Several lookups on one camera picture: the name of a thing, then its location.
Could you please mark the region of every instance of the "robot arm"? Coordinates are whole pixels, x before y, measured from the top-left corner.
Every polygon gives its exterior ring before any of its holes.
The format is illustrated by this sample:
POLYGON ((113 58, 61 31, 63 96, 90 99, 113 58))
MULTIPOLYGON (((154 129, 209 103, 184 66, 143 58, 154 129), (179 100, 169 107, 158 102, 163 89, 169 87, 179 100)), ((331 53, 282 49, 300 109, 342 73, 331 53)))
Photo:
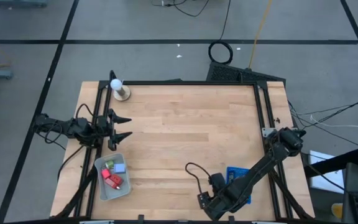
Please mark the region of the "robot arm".
POLYGON ((77 139, 82 146, 98 147, 98 139, 110 137, 108 148, 112 151, 117 149, 117 144, 132 134, 132 132, 117 134, 114 123, 122 124, 131 121, 115 114, 112 109, 108 111, 108 117, 97 116, 96 124, 90 125, 86 118, 72 118, 68 121, 60 121, 49 118, 47 114, 40 114, 35 118, 33 126, 36 133, 55 132, 67 136, 69 139, 77 139))
POLYGON ((248 173, 226 184, 221 173, 211 175, 209 183, 212 185, 214 196, 208 192, 198 195, 200 207, 212 220, 219 220, 225 212, 234 213, 247 202, 253 186, 274 167, 288 156, 296 156, 302 148, 304 131, 292 131, 284 128, 274 131, 265 139, 269 151, 256 163, 248 173))

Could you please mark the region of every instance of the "blue block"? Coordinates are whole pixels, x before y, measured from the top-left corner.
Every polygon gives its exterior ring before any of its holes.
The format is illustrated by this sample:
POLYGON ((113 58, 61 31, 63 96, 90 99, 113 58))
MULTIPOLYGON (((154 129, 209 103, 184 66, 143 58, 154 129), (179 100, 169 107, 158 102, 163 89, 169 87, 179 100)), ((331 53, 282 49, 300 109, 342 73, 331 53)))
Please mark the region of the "blue block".
MULTIPOLYGON (((226 168, 226 183, 231 183, 237 177, 241 177, 248 173, 249 169, 240 168, 240 167, 227 167, 226 168)), ((251 203, 251 195, 247 200, 247 204, 251 203)))
POLYGON ((114 164, 114 173, 120 174, 125 172, 125 164, 114 164))

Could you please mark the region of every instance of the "concrete floor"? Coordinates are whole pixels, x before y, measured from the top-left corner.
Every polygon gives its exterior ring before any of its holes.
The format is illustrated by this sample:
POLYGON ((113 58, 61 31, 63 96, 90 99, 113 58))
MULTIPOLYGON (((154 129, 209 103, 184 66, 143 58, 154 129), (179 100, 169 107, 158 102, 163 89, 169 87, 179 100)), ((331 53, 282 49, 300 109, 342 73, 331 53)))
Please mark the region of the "concrete floor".
MULTIPOLYGON (((49 0, 45 9, 0 7, 0 39, 58 40, 72 2, 49 0)), ((358 24, 358 1, 347 2, 358 24)), ((189 1, 183 8, 196 12, 202 4, 189 1)), ((266 5, 267 0, 232 0, 224 39, 253 39, 266 5)), ((80 0, 68 39, 217 39, 226 7, 226 0, 211 1, 199 17, 191 18, 146 0, 80 0)), ((340 1, 333 0, 275 1, 260 38, 357 40, 340 1)), ((252 45, 232 45, 238 47, 231 65, 245 68, 252 45)), ((0 204, 57 45, 1 48, 13 58, 15 76, 0 80, 0 204)), ((227 57, 219 46, 213 54, 227 57)), ((43 112, 58 119, 73 116, 81 82, 105 80, 111 69, 125 80, 205 80, 209 63, 208 44, 65 45, 43 112)), ((252 69, 286 78, 288 98, 299 113, 358 101, 358 45, 258 45, 252 69)), ((327 123, 358 124, 358 106, 327 123)), ((358 129, 328 129, 358 142, 358 129)), ((66 141, 59 139, 63 145, 66 141)), ((316 128, 305 136, 305 152, 338 155, 355 148, 316 128)), ((6 222, 48 217, 63 153, 34 137, 6 222)))

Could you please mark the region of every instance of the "white ball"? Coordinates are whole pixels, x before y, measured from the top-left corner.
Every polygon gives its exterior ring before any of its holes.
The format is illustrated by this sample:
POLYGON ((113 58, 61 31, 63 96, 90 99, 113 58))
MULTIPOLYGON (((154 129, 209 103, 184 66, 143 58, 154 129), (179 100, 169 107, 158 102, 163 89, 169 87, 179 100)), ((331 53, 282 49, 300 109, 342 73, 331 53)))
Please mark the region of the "white ball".
POLYGON ((122 82, 119 79, 115 78, 111 80, 110 86, 113 90, 118 91, 122 88, 122 82))

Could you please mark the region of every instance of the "wooden tabletop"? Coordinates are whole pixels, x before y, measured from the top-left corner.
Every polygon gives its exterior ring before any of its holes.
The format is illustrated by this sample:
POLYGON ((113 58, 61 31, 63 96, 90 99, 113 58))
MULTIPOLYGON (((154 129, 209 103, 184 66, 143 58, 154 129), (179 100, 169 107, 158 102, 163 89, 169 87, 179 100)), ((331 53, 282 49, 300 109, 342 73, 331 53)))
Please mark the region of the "wooden tabletop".
MULTIPOLYGON (((77 107, 82 103, 94 107, 97 86, 98 82, 83 82, 77 107)), ((103 202, 97 186, 92 218, 136 220, 143 214, 146 220, 209 220, 199 208, 196 180, 185 172, 185 164, 195 162, 210 174, 221 172, 226 176, 227 166, 251 168, 264 155, 253 88, 206 85, 133 85, 129 88, 132 92, 129 100, 120 102, 112 97, 110 108, 118 116, 132 118, 131 122, 116 125, 118 133, 134 132, 116 151, 127 161, 132 192, 103 202)), ((292 127, 283 83, 268 82, 268 92, 273 116, 280 120, 275 123, 276 127, 292 127)), ((268 126, 262 91, 260 95, 268 126)), ((81 110, 80 116, 91 120, 86 110, 81 110)), ((102 156, 114 153, 107 148, 107 140, 105 138, 102 156)), ((78 148, 75 139, 69 140, 65 159, 78 148)), ((60 212, 77 190, 84 156, 85 150, 62 170, 51 215, 60 212)), ((290 192, 305 211, 314 216, 300 156, 287 158, 283 166, 290 192)), ((197 167, 189 168, 200 177, 201 188, 212 195, 207 175, 197 167)), ((279 188, 277 192, 284 217, 279 188)), ((227 220, 229 215, 236 220, 274 220, 267 176, 256 184, 251 196, 250 205, 236 213, 227 212, 221 220, 227 220)), ((87 201, 88 192, 84 194, 82 215, 87 201)))

